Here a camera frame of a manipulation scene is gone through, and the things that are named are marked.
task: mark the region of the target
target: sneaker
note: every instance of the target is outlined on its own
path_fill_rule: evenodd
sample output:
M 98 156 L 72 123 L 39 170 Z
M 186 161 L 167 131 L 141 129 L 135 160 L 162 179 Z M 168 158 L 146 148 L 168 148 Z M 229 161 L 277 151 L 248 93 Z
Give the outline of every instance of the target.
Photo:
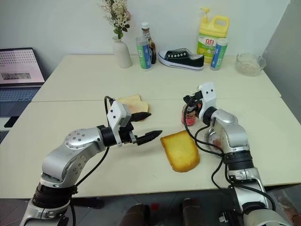
M 204 55 L 193 54 L 186 48 L 163 50 L 159 52 L 159 61 L 169 67 L 201 71 L 204 67 Z

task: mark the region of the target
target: glass bowl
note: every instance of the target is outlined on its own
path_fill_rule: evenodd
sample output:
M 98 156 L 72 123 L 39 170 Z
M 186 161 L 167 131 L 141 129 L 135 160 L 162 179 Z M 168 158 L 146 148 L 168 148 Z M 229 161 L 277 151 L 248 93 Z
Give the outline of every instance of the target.
M 247 76 L 256 76 L 267 65 L 265 59 L 254 53 L 238 54 L 235 68 Z

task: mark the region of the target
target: flower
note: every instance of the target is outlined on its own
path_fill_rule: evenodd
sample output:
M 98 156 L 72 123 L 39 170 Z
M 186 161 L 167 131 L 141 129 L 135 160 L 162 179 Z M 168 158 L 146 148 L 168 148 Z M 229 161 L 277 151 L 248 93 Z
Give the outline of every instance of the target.
M 127 0 L 104 0 L 100 7 L 106 13 L 107 21 L 114 27 L 114 33 L 121 39 L 123 32 L 127 32 L 130 27 L 128 21 L 131 14 L 127 10 Z

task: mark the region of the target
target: white vase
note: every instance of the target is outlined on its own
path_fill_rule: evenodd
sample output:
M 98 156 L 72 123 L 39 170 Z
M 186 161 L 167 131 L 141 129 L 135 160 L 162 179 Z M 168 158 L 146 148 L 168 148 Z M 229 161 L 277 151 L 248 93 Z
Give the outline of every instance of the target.
M 128 68 L 132 66 L 132 60 L 127 45 L 121 39 L 118 39 L 117 36 L 113 37 L 113 40 L 113 52 L 119 67 Z

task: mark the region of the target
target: sauce bottle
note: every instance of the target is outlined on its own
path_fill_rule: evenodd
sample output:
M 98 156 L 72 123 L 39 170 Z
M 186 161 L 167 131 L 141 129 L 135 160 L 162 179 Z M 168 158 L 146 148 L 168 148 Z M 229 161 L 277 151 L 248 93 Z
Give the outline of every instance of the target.
M 151 39 L 149 23 L 147 23 L 147 22 L 141 23 L 141 28 L 142 28 L 142 31 L 143 31 L 143 36 L 145 38 L 147 38 L 148 41 L 149 41 L 150 54 L 151 54 L 151 63 L 155 64 L 155 62 L 157 60 L 156 45 Z

